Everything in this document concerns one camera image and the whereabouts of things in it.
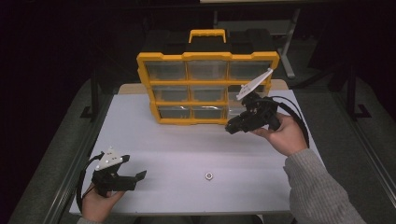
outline white table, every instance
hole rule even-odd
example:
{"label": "white table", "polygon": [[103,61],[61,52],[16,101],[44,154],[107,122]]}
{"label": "white table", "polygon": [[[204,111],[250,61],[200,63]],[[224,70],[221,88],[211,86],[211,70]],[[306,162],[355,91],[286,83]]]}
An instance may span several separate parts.
{"label": "white table", "polygon": [[[292,91],[270,91],[297,101]],[[310,139],[311,148],[318,153]],[[263,214],[289,211],[286,157],[252,133],[229,134],[224,126],[158,124],[146,94],[115,95],[92,155],[116,149],[131,159],[119,175],[146,178],[112,212],[129,215]],[[87,170],[83,191],[95,164]],[[213,179],[206,180],[205,174]],[[71,213],[79,213],[73,202]]]}

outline hand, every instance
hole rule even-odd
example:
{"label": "hand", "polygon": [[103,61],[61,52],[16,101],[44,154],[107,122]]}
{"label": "hand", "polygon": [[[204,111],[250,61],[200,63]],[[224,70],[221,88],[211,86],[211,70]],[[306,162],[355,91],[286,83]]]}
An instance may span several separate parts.
{"label": "hand", "polygon": [[280,127],[276,131],[259,128],[252,133],[261,136],[274,147],[279,153],[290,156],[307,148],[303,132],[291,116],[277,113]]}
{"label": "hand", "polygon": [[113,195],[108,192],[105,198],[97,193],[96,188],[92,188],[94,184],[90,185],[82,200],[82,216],[89,221],[104,222],[125,191],[119,191]]}

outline yellow frame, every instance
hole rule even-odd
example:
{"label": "yellow frame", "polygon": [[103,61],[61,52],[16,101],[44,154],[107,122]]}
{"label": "yellow frame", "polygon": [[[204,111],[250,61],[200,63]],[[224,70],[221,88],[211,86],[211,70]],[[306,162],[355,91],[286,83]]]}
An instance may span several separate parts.
{"label": "yellow frame", "polygon": [[[212,86],[231,86],[231,85],[243,85],[249,83],[249,80],[234,80],[229,79],[229,64],[227,63],[227,71],[226,77],[224,79],[215,79],[215,80],[193,80],[189,79],[189,71],[187,68],[187,64],[185,63],[185,73],[186,79],[183,80],[150,80],[149,73],[146,68],[145,62],[188,62],[195,60],[217,60],[217,61],[270,61],[270,67],[272,69],[276,69],[279,63],[279,55],[276,51],[259,51],[253,52],[252,54],[231,54],[231,52],[185,52],[180,55],[163,55],[160,52],[141,52],[137,56],[137,64],[138,64],[138,74],[140,76],[140,80],[142,84],[144,84],[148,90],[148,97],[150,99],[150,110],[154,118],[162,124],[178,124],[178,125],[190,125],[190,124],[198,124],[198,123],[213,123],[213,124],[226,124],[226,108],[228,105],[228,97],[225,97],[222,102],[196,102],[191,101],[190,96],[190,86],[191,85],[212,85]],[[155,96],[152,90],[152,86],[177,86],[183,85],[188,86],[188,101],[187,102],[158,102],[155,100]],[[262,83],[265,86],[265,93],[271,89],[271,76],[264,80]],[[195,105],[218,105],[223,106],[224,109],[222,111],[222,116],[220,119],[195,119],[193,117],[193,111],[190,110],[191,119],[162,119],[160,116],[160,112],[158,110],[159,105],[185,105],[193,107]]]}

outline metal nut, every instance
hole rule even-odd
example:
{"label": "metal nut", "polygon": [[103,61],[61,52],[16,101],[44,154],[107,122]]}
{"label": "metal nut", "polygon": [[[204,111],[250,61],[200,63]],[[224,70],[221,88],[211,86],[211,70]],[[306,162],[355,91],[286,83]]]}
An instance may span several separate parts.
{"label": "metal nut", "polygon": [[207,174],[205,175],[205,178],[206,178],[207,180],[213,179],[212,173],[207,173]]}

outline gray sleeve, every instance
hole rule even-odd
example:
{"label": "gray sleeve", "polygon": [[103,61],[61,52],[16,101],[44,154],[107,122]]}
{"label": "gray sleeve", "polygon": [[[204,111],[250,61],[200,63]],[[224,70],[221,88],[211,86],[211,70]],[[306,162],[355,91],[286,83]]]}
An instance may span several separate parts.
{"label": "gray sleeve", "polygon": [[291,186],[290,211],[299,223],[365,223],[314,151],[289,156],[284,169]]}
{"label": "gray sleeve", "polygon": [[81,218],[78,220],[77,224],[102,224],[102,222],[89,221],[89,220],[87,220],[87,219],[81,217]]}

